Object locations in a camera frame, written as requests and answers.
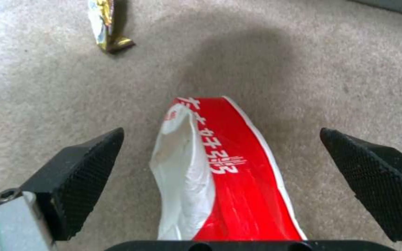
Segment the plastic bag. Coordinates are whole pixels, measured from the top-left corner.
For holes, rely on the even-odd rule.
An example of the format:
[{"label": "plastic bag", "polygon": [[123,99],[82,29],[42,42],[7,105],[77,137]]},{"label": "plastic bag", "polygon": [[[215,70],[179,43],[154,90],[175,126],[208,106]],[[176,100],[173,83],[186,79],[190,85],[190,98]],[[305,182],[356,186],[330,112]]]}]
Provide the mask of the plastic bag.
[{"label": "plastic bag", "polygon": [[175,99],[150,168],[158,239],[306,239],[265,139],[228,97]]}]

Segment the white plastic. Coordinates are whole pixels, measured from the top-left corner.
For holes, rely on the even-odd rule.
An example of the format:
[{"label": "white plastic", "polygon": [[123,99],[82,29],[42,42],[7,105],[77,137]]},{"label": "white plastic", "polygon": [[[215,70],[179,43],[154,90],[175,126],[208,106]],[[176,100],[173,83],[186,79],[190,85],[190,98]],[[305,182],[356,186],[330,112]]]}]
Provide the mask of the white plastic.
[{"label": "white plastic", "polygon": [[212,212],[215,185],[192,111],[172,106],[150,168],[162,199],[159,240],[191,240]]}]

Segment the black plastic part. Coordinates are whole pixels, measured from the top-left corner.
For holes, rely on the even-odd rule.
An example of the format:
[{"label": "black plastic part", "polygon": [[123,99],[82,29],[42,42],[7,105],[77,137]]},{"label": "black plastic part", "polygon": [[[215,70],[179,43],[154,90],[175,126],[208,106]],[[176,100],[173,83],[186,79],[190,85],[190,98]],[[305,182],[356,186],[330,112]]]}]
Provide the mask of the black plastic part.
[{"label": "black plastic part", "polygon": [[392,241],[402,241],[402,153],[337,130],[320,138],[356,198]]},{"label": "black plastic part", "polygon": [[102,193],[124,133],[113,130],[62,149],[21,185],[34,192],[54,240],[69,240],[83,226]]},{"label": "black plastic part", "polygon": [[386,246],[366,241],[258,241],[206,242],[193,241],[131,241],[106,251],[391,251]]}]

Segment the red and white bag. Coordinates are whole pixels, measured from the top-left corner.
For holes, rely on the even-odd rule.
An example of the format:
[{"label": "red and white bag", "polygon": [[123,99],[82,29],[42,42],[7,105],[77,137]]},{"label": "red and white bag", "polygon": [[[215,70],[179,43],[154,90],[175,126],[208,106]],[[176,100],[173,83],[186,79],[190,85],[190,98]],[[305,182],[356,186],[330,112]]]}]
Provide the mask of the red and white bag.
[{"label": "red and white bag", "polygon": [[158,239],[306,239],[268,144],[228,97],[175,99],[150,168]]}]

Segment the foil packet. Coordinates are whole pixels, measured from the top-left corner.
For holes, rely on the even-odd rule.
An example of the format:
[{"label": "foil packet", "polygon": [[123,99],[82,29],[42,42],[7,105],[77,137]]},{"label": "foil packet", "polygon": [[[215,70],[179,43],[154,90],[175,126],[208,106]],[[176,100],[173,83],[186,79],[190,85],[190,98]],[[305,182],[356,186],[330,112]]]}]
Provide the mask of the foil packet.
[{"label": "foil packet", "polygon": [[122,25],[118,22],[118,18],[116,18],[116,26],[114,25],[117,4],[115,0],[88,0],[88,17],[96,43],[103,51],[109,53],[134,45],[133,40],[119,32]]}]

